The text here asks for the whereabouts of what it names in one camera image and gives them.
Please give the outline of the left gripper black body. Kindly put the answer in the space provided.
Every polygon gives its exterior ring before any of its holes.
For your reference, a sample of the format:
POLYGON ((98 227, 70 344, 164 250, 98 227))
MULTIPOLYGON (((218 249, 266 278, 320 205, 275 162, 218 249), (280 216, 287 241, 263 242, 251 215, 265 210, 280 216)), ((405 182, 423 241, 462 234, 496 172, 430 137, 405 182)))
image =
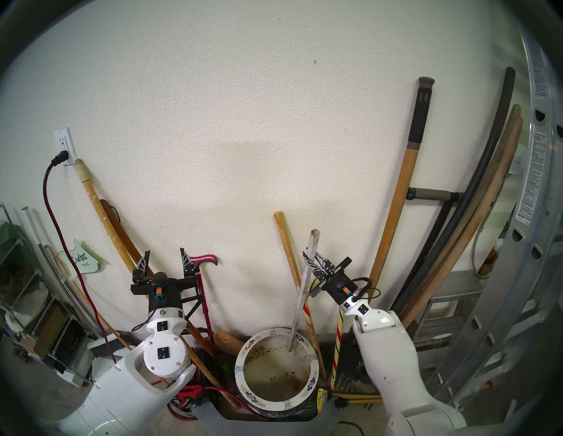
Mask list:
POLYGON ((131 292, 148 296, 150 311, 167 307, 182 309, 184 303, 198 299, 197 296, 182 297, 184 290, 197 287, 197 279, 193 274, 175 279, 169 278, 164 272, 157 272, 150 278, 143 277, 141 272, 133 272, 132 280, 131 292))

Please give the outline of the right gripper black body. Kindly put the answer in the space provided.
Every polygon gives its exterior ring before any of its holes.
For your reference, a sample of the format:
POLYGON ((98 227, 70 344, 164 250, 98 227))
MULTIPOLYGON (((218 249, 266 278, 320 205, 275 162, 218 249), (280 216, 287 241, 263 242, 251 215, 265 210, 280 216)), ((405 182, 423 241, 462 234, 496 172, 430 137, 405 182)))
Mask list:
POLYGON ((317 271, 315 277, 319 284, 315 287, 315 296, 321 291, 326 291, 337 305, 342 305, 348 298, 357 295, 358 285, 350 279, 344 269, 337 269, 333 272, 317 271))

